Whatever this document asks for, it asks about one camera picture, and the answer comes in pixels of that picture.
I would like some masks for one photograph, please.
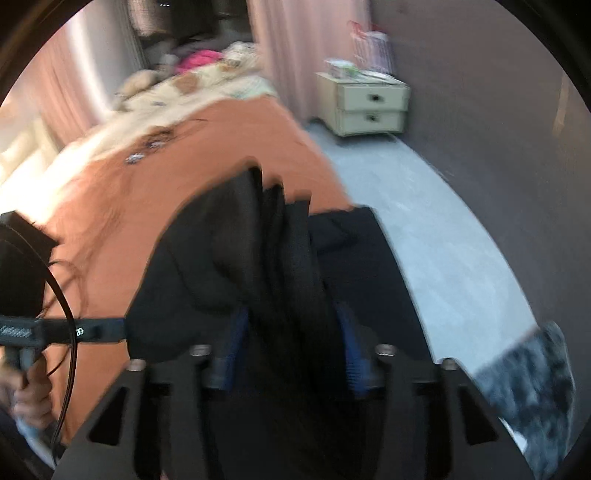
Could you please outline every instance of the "pink cloth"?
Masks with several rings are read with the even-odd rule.
[[[265,73],[301,122],[318,115],[315,72],[354,60],[349,21],[369,24],[369,0],[248,0]]]
[[[221,60],[223,55],[214,50],[199,50],[189,55],[177,66],[177,73],[185,73],[188,70],[203,67],[210,63],[216,63]]]

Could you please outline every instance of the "floor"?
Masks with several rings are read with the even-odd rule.
[[[339,144],[320,123],[307,129],[352,200],[377,212],[434,359],[457,358],[474,374],[536,327],[494,241],[418,154],[386,135]]]

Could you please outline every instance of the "cable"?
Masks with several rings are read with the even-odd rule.
[[[56,429],[51,437],[51,457],[53,458],[54,464],[57,465],[57,455],[56,449],[59,442],[61,430],[64,426],[64,422],[66,421],[66,412],[68,406],[70,404],[70,399],[72,398],[72,391],[74,390],[74,376],[76,374],[76,360],[78,357],[78,343],[76,339],[76,322],[74,321],[74,315],[72,314],[72,310],[68,305],[66,300],[66,296],[62,292],[59,283],[57,282],[56,278],[49,270],[49,267],[45,264],[43,259],[40,255],[35,251],[35,249],[27,242],[27,240],[14,228],[11,228],[9,225],[4,223],[0,223],[0,238],[12,245],[17,251],[20,252],[23,257],[29,260],[29,262],[33,263],[34,267],[37,267],[45,277],[45,281],[49,284],[53,294],[56,296],[57,301],[61,305],[61,308],[64,311],[64,315],[66,316],[66,321],[68,322],[68,332],[70,336],[70,369],[68,372],[68,381],[66,384],[66,392],[64,394],[64,399],[61,404],[61,411],[60,416],[57,421]],[[24,253],[19,246],[15,245],[19,244],[21,247],[28,252],[28,254]]]
[[[78,283],[78,292],[80,295],[80,311],[78,312],[77,317],[81,318],[84,315],[86,308],[88,306],[88,293],[86,291],[86,284],[85,284],[82,272],[73,262],[71,262],[69,260],[52,260],[51,262],[49,262],[47,264],[47,266],[50,268],[53,267],[54,265],[62,265],[64,267],[66,267],[66,269],[72,271],[72,276],[61,283],[61,285],[62,285],[61,290],[62,291],[66,290],[70,286],[70,283],[72,283],[72,281],[76,281],[76,283]],[[41,313],[38,315],[38,317],[43,318],[45,316],[45,313],[51,307],[53,307],[53,304],[56,301],[57,301],[57,299],[55,296],[52,299],[50,299],[43,306],[43,309],[42,309]]]
[[[68,357],[68,353],[70,352],[70,345],[68,345],[66,351],[64,352],[64,355],[61,357],[60,362],[53,367],[50,372],[47,374],[48,377],[52,376],[55,372],[57,372],[57,370],[64,364],[64,362],[66,361],[66,358]]]

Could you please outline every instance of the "metal bolt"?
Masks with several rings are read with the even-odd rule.
[[[396,355],[396,347],[387,343],[380,343],[376,345],[375,352],[380,356],[394,356]]]
[[[130,372],[141,372],[146,368],[146,360],[140,360],[134,358],[129,361],[129,365],[127,366],[127,370]]]
[[[208,356],[212,353],[211,345],[193,345],[189,350],[191,356]]]
[[[460,368],[460,365],[453,358],[444,358],[441,361],[441,368],[453,372]]]

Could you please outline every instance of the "drawer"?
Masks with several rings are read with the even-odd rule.
[[[404,129],[404,112],[338,112],[342,135],[401,132]]]
[[[341,110],[383,111],[408,110],[410,88],[406,85],[339,85],[338,103]]]

